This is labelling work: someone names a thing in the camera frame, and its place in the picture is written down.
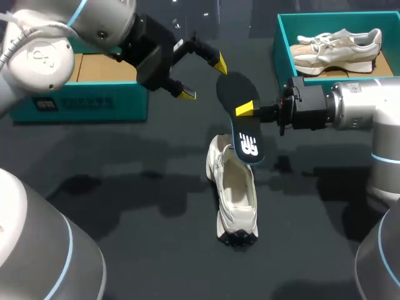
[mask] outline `cable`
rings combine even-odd
[[[0,14],[0,20],[12,22],[16,24],[18,27],[20,27],[21,24],[24,23],[24,21],[15,18],[14,16],[8,13]],[[62,32],[67,33],[67,35],[56,34],[55,32],[51,32],[49,29],[61,30]],[[44,33],[47,32],[51,37],[73,36],[78,40],[81,39],[74,29],[60,22],[51,21],[34,28],[25,29],[16,39],[11,41],[11,45],[7,49],[5,49],[4,52],[1,54],[0,72],[3,69],[4,65],[7,64],[10,61],[10,59],[14,56],[14,54],[24,46],[23,42],[29,42],[32,36],[38,32],[44,32]]]

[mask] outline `shoe tongue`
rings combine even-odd
[[[226,145],[222,151],[222,161],[226,163],[228,160],[235,157],[235,151],[232,145]]]

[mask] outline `logo on box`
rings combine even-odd
[[[51,97],[34,97],[33,103],[38,111],[58,111],[57,105]]]

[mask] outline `insole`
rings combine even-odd
[[[254,84],[243,74],[230,72],[217,81],[217,96],[231,117],[232,136],[238,158],[246,164],[258,164],[264,159],[263,135],[259,117],[236,117],[236,108],[249,101],[259,102]]]
[[[227,163],[224,168],[224,194],[232,208],[249,206],[248,188],[243,169],[234,163]]]

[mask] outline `dark gray surface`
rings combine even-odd
[[[275,100],[271,40],[213,44],[262,101]],[[230,131],[218,76],[185,57],[173,77],[198,100],[154,92],[142,124],[12,127],[4,118],[0,168],[52,193],[47,198],[99,243],[106,300],[359,299],[354,257],[378,221],[364,194],[371,135],[327,129],[279,137],[275,124],[264,125],[266,159],[255,170],[259,241],[226,247],[216,239],[205,174],[209,142]]]
[[[0,12],[13,2],[0,0]],[[399,0],[137,0],[139,13],[154,17],[178,38],[196,30],[202,39],[271,38],[282,13],[399,9]]]

